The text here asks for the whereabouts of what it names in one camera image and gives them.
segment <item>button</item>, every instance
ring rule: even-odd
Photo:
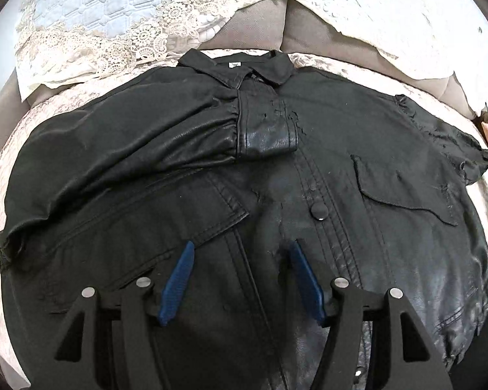
[[[316,202],[311,207],[311,215],[317,220],[322,221],[329,217],[329,210],[323,202]]]

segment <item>lace doily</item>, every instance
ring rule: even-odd
[[[156,14],[107,38],[81,25],[67,30],[62,22],[39,30],[35,0],[25,0],[15,47],[22,99],[40,84],[50,88],[130,72],[136,65],[164,60],[198,47],[239,8],[261,0],[164,0]]]

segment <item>bedspread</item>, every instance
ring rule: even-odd
[[[211,57],[220,57],[228,53],[238,52],[239,50],[212,50],[205,51]],[[251,54],[262,54],[265,51],[249,50]],[[356,83],[376,89],[380,92],[397,95],[405,94],[416,101],[424,109],[433,115],[443,119],[460,130],[473,135],[480,144],[485,147],[485,143],[477,131],[474,124],[452,108],[444,105],[431,95],[419,91],[411,86],[397,82],[373,71],[362,69],[351,64],[339,62],[330,58],[317,57],[308,54],[291,54],[291,60],[296,67],[314,66],[318,69],[326,70],[343,77],[346,77]],[[55,116],[56,114],[74,110],[86,102],[104,95],[108,91],[129,81],[142,72],[156,65],[173,66],[176,64],[175,59],[167,59],[161,62],[142,65],[136,67],[133,71],[122,76],[110,76],[103,79],[92,79],[84,84],[77,84],[74,87],[63,91],[44,103],[30,110],[24,118],[18,123],[16,129],[7,141],[4,149],[0,154],[0,230],[5,223],[4,196],[7,189],[8,178],[13,167],[14,161],[20,148],[26,141],[31,131],[41,122]],[[485,236],[488,242],[488,171],[483,178],[477,183],[467,187],[470,198],[479,213],[483,224]],[[19,374],[25,377],[14,350],[9,341],[6,324],[4,321],[4,311],[1,302],[0,291],[0,356],[9,363]]]

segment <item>blue gripper pad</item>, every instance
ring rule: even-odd
[[[162,327],[175,318],[177,310],[183,300],[184,291],[188,285],[191,270],[194,267],[195,246],[190,241],[186,244],[181,257],[177,261],[170,278],[161,293],[161,309],[157,320]]]
[[[298,242],[290,244],[289,257],[305,310],[318,324],[322,325],[327,317],[324,310],[324,292]]]

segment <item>leather jacket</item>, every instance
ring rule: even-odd
[[[488,312],[465,188],[487,168],[472,136],[405,96],[275,51],[190,50],[22,147],[0,233],[13,347],[29,377],[81,289],[119,289],[191,240],[180,312],[154,336],[172,388],[308,389],[327,330],[283,256],[304,239],[355,286],[402,289],[448,368]],[[366,323],[362,366],[370,342]]]

